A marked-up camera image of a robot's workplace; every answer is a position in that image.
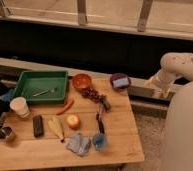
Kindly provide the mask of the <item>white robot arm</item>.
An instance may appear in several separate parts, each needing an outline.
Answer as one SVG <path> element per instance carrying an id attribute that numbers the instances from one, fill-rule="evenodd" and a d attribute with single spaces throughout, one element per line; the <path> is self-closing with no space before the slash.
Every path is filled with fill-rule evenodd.
<path id="1" fill-rule="evenodd" d="M 193 171 L 193 53 L 169 52 L 160 59 L 161 68 L 146 81 L 164 97 L 175 80 L 185 78 L 168 107 L 159 171 Z"/>

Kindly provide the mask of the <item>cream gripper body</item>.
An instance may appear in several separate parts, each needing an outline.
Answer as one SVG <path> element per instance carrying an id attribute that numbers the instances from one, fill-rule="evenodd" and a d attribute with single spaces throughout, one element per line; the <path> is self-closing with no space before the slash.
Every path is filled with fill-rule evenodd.
<path id="1" fill-rule="evenodd" d="M 158 76 L 150 77 L 145 82 L 145 85 L 146 86 L 150 86 L 150 85 L 156 86 L 157 90 L 160 91 L 161 96 L 164 97 L 164 98 L 167 98 L 169 93 L 170 93 L 170 86 L 167 83 L 161 81 Z"/>

